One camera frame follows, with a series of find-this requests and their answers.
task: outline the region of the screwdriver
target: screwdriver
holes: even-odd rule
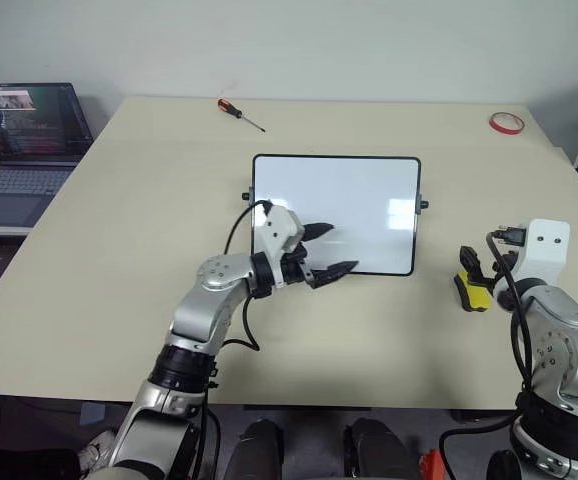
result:
[[[234,107],[231,102],[229,102],[229,100],[225,100],[224,98],[221,98],[218,100],[218,108],[220,110],[222,110],[223,112],[227,112],[229,115],[233,115],[236,118],[242,118],[243,120],[246,120],[247,122],[249,122],[251,125],[253,125],[254,127],[260,129],[260,131],[262,132],[266,132],[266,130],[264,128],[262,128],[260,125],[256,125],[255,123],[253,123],[251,120],[249,120],[247,117],[245,117],[242,114],[242,111],[238,110],[236,107]]]

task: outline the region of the whiteboard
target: whiteboard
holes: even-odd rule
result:
[[[312,269],[357,260],[355,273],[411,274],[419,188],[420,161],[413,157],[260,154],[253,160],[254,200],[293,210],[303,224],[335,226],[305,243]],[[262,223],[259,206],[253,225]]]

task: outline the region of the laptop screen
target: laptop screen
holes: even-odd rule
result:
[[[0,84],[0,155],[84,155],[91,133],[70,83]]]

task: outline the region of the yellow object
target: yellow object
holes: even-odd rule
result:
[[[469,285],[466,270],[460,270],[453,278],[453,281],[458,287],[462,308],[467,312],[484,312],[489,308],[491,305],[489,292],[485,287]]]

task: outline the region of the shoe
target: shoe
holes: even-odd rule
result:
[[[111,430],[105,430],[78,452],[82,478],[107,465],[115,440],[116,434]]]

